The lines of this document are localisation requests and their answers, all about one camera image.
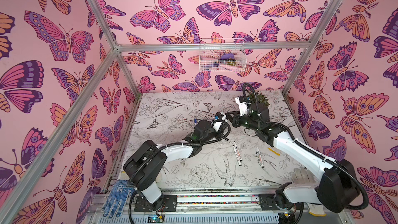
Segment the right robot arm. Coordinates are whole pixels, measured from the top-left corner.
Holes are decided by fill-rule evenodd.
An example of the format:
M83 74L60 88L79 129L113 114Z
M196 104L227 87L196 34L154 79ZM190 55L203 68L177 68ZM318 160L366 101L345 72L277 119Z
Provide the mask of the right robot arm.
M270 120L267 106L259 102L251 84L243 83L242 89L249 89L252 97L244 93L236 98L239 110L227 113L232 126L253 130L262 142L286 153L318 179L317 182L285 183L280 186L274 195L278 208L309 203L340 213L346 208L362 210L369 206L368 193L354 175L349 161L337 161L302 143L287 126Z

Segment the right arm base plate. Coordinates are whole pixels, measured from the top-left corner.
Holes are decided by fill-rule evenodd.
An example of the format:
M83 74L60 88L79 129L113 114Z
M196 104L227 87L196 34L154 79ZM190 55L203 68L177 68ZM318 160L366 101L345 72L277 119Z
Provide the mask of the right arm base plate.
M280 208L277 205L274 194L259 194L257 196L257 201L263 211L280 210Z

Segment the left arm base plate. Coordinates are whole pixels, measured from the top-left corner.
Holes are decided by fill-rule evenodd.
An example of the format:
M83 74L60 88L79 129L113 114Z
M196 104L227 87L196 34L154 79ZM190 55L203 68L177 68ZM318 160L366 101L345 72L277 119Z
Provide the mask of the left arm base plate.
M163 195L154 203L149 203L146 198L136 197L134 212L175 212L177 208L176 195Z

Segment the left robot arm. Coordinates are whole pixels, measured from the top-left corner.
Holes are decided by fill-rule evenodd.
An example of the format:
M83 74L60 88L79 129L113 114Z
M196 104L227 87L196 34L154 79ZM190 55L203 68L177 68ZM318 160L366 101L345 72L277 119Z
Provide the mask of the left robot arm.
M163 166L196 156L203 146L226 139L230 132L226 114L217 112L212 120L200 120L194 131L180 142L158 145L152 140L145 141L123 165L129 177L127 185L135 188L148 204L158 208L163 193L155 180Z

